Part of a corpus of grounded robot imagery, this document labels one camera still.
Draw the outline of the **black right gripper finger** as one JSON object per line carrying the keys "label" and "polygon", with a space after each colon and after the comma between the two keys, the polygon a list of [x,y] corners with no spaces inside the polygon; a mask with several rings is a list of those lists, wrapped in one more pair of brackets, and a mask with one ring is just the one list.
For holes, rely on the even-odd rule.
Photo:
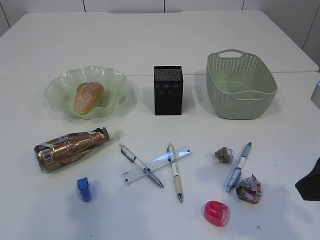
{"label": "black right gripper finger", "polygon": [[320,200],[320,159],[311,172],[295,184],[295,188],[304,201]]}

